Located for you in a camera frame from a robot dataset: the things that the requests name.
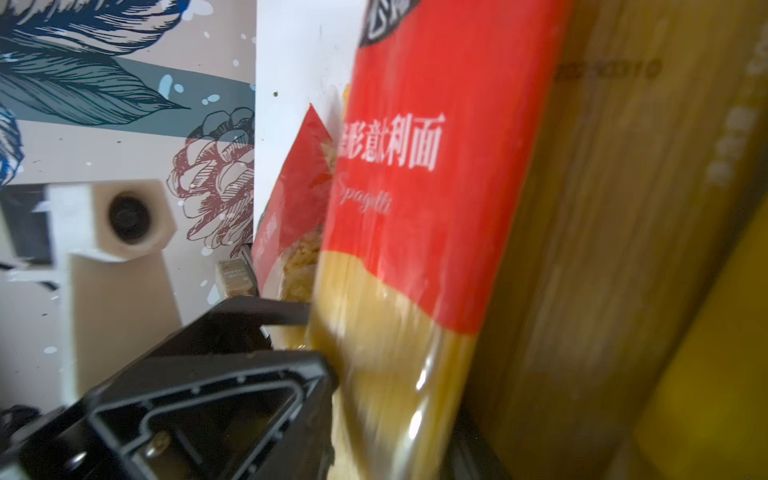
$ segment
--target spaghetti package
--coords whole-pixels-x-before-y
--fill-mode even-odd
[[[308,335],[337,478],[438,472],[569,4],[369,4]]]
[[[263,298],[289,302],[312,298],[331,188],[329,151],[333,151],[331,137],[310,105],[253,242],[253,268]],[[304,345],[304,327],[268,330],[275,349]]]

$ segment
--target pinecone illustration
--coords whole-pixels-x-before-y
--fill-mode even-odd
[[[253,111],[206,116],[174,157],[167,184],[183,199],[184,215],[197,219],[187,239],[235,246],[237,255],[253,236]]]

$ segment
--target printed number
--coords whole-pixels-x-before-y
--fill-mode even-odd
[[[621,80],[644,76],[653,80],[661,74],[663,64],[660,58],[651,61],[607,60],[588,63],[576,61],[558,65],[555,80],[579,80],[585,76]]]

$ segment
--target white splatter dots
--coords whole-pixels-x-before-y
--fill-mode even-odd
[[[214,7],[212,7],[210,3],[205,0],[191,0],[187,9],[181,14],[181,18],[188,22],[195,15],[210,15],[212,13],[214,13]]]
[[[157,93],[163,96],[166,100],[170,94],[170,86],[174,83],[174,78],[168,74],[163,75],[160,79],[160,84],[157,86]]]

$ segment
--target white board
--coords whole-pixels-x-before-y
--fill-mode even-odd
[[[260,0],[253,215],[259,220],[310,103],[338,140],[366,0]]]

